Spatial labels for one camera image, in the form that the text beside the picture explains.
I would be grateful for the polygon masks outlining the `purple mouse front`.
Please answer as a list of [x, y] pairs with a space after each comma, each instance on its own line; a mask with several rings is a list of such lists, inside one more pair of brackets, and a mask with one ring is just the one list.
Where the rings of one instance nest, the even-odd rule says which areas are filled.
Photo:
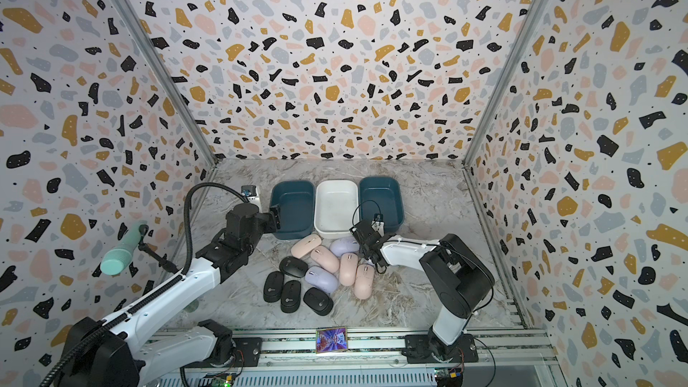
[[340, 285], [338, 278], [334, 274], [319, 266], [310, 267], [306, 272], [305, 280], [311, 286], [322, 290], [328, 295], [333, 294]]

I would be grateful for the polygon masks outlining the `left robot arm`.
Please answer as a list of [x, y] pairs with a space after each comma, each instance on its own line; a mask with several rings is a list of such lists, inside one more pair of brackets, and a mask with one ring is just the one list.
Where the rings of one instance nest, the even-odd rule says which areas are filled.
[[180, 272], [102, 320], [86, 317], [75, 324], [42, 385], [143, 386], [196, 362], [221, 367], [237, 360], [233, 332], [213, 320], [167, 340], [150, 339], [195, 299], [246, 266], [263, 235], [280, 229], [279, 213], [277, 206], [267, 212], [250, 202], [234, 206], [225, 228]]

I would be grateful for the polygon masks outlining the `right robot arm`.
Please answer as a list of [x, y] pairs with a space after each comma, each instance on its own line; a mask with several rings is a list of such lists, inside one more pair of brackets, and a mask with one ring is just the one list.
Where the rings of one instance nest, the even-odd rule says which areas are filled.
[[376, 269], [402, 266], [424, 272], [441, 303], [428, 333], [407, 335], [401, 354], [410, 364], [476, 362], [474, 337], [465, 329], [479, 304], [494, 291], [489, 268], [455, 234], [421, 241], [382, 231], [366, 220], [350, 229], [363, 258]]

